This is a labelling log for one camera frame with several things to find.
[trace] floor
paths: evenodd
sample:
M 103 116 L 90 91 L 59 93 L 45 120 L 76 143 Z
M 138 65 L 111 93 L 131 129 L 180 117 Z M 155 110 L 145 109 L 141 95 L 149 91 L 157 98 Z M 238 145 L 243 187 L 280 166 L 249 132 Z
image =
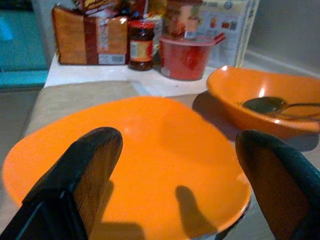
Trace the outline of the floor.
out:
M 9 150 L 23 137 L 39 89 L 0 92 L 0 174 Z M 18 207 L 13 204 L 0 181 L 0 233 Z

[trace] jar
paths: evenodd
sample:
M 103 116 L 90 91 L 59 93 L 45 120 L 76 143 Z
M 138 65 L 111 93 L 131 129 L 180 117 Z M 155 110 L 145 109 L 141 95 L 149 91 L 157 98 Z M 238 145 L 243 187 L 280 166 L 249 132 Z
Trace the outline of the jar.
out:
M 155 24 L 153 22 L 142 20 L 129 22 L 129 68 L 138 71 L 152 69 L 154 28 Z

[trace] gray wall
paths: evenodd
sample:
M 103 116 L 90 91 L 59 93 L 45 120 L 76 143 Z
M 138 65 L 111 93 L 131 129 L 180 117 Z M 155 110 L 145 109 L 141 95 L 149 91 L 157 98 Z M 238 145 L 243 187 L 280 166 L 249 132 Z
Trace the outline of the gray wall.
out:
M 248 49 L 320 74 L 320 0 L 260 0 Z
M 32 0 L 33 10 L 36 16 L 38 28 L 40 30 L 45 61 L 48 69 L 56 52 L 56 41 L 52 24 L 51 10 L 58 3 L 71 9 L 75 7 L 72 0 Z

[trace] brown package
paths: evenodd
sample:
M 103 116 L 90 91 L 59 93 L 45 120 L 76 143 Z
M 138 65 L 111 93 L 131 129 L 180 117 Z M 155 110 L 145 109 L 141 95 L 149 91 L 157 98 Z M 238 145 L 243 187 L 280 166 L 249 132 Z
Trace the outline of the brown package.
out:
M 125 64 L 128 41 L 126 17 L 88 17 L 55 6 L 52 18 L 60 64 Z
M 73 0 L 77 8 L 84 14 L 90 15 L 106 8 L 113 8 L 119 0 Z

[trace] orange plastic bowl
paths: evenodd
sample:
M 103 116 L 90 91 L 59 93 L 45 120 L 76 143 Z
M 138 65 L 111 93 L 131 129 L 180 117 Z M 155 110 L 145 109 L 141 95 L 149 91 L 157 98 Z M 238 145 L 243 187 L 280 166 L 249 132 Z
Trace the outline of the orange plastic bowl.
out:
M 224 104 L 230 119 L 242 130 L 257 129 L 280 138 L 320 132 L 320 124 L 316 121 L 273 118 L 242 106 L 247 100 L 263 96 L 281 97 L 289 104 L 320 103 L 318 79 L 223 66 L 209 76 L 207 86 L 209 92 Z M 320 108 L 293 107 L 285 113 L 320 116 Z

